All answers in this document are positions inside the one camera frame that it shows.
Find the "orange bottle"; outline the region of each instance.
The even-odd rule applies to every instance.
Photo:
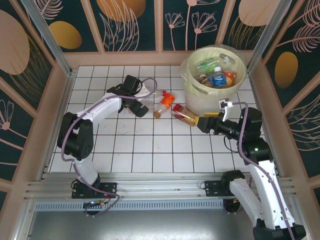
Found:
[[[153,113],[153,116],[157,119],[161,117],[161,115],[170,108],[171,104],[174,102],[176,98],[171,94],[167,93],[164,98],[161,100],[159,105],[157,106],[155,112]]]

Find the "metal mounting plate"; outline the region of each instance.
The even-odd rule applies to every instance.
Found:
[[[222,189],[221,181],[205,181],[205,195],[207,197],[230,197],[233,194],[226,194]]]
[[[117,183],[116,182],[101,182],[100,189],[107,193],[117,193]],[[114,199],[116,196],[109,195],[111,199]],[[83,191],[81,184],[73,184],[72,190],[72,199],[104,199],[105,195],[100,192],[95,192],[93,190]]]

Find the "white plastic bucket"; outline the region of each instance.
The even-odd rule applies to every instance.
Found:
[[[185,80],[185,106],[188,109],[199,116],[203,116],[205,113],[219,112],[218,100],[225,98],[230,99],[236,94],[241,83],[247,76],[247,68],[242,59],[234,52],[237,52],[237,50],[224,45],[219,45],[219,47],[214,45],[207,46],[192,52],[191,55],[183,61],[180,66],[180,73]],[[201,61],[218,57],[220,54],[226,54],[235,60],[235,64],[229,67],[230,70],[236,72],[234,85],[228,88],[217,89],[204,86],[195,80],[193,76],[195,75],[196,65]]]

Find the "gray floor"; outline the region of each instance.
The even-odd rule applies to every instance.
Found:
[[[253,240],[244,212],[212,210],[36,212],[29,240]]]

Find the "bottle cap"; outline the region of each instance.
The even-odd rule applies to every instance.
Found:
[[[221,67],[216,66],[216,67],[214,68],[214,71],[215,71],[215,72],[219,72],[219,71],[221,71]]]
[[[207,76],[205,74],[201,74],[199,76],[199,78],[200,78],[200,81],[202,81],[202,80],[205,80],[207,78]]]
[[[155,111],[155,112],[153,113],[153,116],[154,116],[156,119],[159,119],[159,118],[161,117],[161,114],[160,114],[159,112]]]
[[[224,61],[225,61],[226,64],[230,63],[229,57],[228,57],[228,56],[225,56],[225,57],[224,57]]]

